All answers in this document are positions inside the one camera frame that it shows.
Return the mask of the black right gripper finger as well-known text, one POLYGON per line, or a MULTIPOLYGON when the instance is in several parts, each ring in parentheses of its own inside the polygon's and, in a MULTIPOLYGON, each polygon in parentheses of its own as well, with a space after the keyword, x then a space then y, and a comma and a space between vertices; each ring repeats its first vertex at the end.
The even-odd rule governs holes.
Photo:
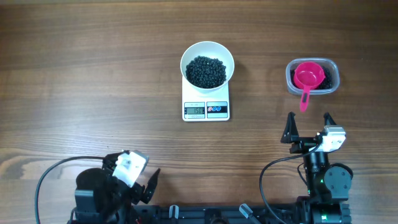
POLYGON ((330 115, 329 112, 326 112, 326 113, 323 115, 323 118, 324 118, 324 124, 325 124, 325 126, 328 126, 328 125, 336 125, 335 121, 333 120, 333 118, 331 117, 331 115, 330 115))
POLYGON ((299 132, 295 123, 295 113, 290 112, 287 116, 287 122, 285 125, 284 132, 280 139, 281 143, 294 143, 299 141, 299 132))

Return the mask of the pink plastic measuring scoop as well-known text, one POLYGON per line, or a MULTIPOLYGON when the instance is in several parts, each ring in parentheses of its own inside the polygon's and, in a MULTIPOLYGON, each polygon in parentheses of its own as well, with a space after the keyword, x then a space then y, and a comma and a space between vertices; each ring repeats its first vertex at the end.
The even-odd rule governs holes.
POLYGON ((322 67, 315 62, 301 63, 294 74, 295 84, 303 90, 300 100, 300 111, 306 112, 311 90, 317 88, 325 79, 322 67))

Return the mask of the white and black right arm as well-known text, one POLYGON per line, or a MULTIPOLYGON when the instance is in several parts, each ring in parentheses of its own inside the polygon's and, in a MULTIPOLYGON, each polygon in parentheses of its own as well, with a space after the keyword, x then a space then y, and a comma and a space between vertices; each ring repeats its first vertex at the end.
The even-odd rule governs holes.
POLYGON ((353 171, 341 163, 331 164, 328 155, 339 150, 346 140, 346 131, 329 113, 324 114, 325 126, 314 137, 300 137, 295 113, 290 112, 281 137, 291 143, 290 153, 303 158, 308 195, 298 197, 291 214, 284 214, 288 223, 351 223, 349 198, 353 171))

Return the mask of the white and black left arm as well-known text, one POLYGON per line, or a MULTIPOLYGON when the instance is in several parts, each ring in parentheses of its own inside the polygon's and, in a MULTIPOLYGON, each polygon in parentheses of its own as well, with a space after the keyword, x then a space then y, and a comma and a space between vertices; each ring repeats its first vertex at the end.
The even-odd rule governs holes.
POLYGON ((146 185, 137 183, 148 161, 139 151, 123 151, 106 155, 101 168, 81 172, 68 223, 142 223, 133 206, 150 202, 160 174, 157 169, 146 185))

